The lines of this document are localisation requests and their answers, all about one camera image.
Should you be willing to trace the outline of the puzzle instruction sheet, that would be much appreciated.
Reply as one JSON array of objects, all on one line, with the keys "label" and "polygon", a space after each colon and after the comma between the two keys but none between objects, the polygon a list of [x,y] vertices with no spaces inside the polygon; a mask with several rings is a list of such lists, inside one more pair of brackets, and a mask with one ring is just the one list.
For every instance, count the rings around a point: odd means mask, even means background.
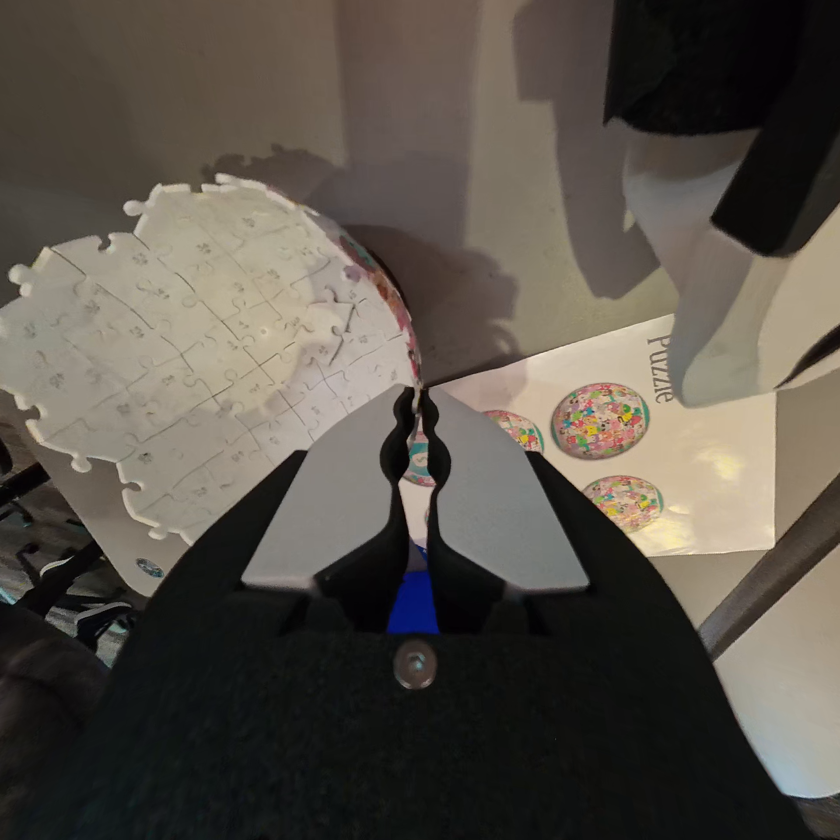
[{"label": "puzzle instruction sheet", "polygon": [[[669,383],[672,315],[456,380],[444,390],[478,411],[508,410],[540,431],[543,455],[579,490],[609,476],[655,487],[660,515],[631,534],[648,558],[765,550],[775,536],[775,396],[684,408]],[[587,460],[553,441],[555,408],[593,383],[644,399],[647,432],[625,453]]]}]

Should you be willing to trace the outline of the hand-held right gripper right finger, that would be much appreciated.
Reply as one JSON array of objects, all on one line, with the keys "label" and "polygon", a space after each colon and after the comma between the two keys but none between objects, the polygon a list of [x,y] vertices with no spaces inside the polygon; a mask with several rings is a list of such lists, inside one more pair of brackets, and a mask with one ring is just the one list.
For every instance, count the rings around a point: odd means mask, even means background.
[{"label": "hand-held right gripper right finger", "polygon": [[589,576],[529,453],[441,387],[420,401],[435,488],[427,565],[438,630],[477,634],[494,608],[585,592]]}]

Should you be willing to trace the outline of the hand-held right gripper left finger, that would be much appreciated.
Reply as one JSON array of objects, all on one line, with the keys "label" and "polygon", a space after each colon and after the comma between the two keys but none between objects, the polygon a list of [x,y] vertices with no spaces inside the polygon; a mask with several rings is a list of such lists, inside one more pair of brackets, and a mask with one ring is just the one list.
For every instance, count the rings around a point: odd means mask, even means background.
[{"label": "hand-held right gripper left finger", "polygon": [[415,397],[394,385],[310,447],[245,567],[246,589],[331,599],[355,629],[386,630],[410,554],[398,485]]}]

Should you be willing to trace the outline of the partly built puzzle ball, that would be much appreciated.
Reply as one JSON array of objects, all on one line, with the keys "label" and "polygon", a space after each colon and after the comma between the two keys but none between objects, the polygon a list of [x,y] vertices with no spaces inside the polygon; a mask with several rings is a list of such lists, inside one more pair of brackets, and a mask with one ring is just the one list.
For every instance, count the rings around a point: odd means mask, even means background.
[{"label": "partly built puzzle ball", "polygon": [[33,439],[116,466],[153,539],[195,541],[297,450],[421,383],[411,316],[371,252],[259,182],[127,202],[131,233],[9,270],[1,384]]}]

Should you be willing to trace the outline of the blue plastic bin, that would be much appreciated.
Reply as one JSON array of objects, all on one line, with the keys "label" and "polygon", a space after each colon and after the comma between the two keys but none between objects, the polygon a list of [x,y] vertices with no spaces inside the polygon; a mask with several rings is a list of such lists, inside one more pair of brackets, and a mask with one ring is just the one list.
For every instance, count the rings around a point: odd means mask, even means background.
[{"label": "blue plastic bin", "polygon": [[439,633],[433,590],[427,570],[406,572],[389,615],[391,635]]}]

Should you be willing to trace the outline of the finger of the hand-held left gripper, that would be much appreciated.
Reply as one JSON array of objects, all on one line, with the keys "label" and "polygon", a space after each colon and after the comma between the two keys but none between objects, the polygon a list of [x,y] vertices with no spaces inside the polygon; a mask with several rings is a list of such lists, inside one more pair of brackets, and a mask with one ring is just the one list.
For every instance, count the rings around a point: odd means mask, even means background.
[{"label": "finger of the hand-held left gripper", "polygon": [[786,257],[712,228],[676,312],[676,394],[687,407],[792,389],[838,370],[839,212]]}]

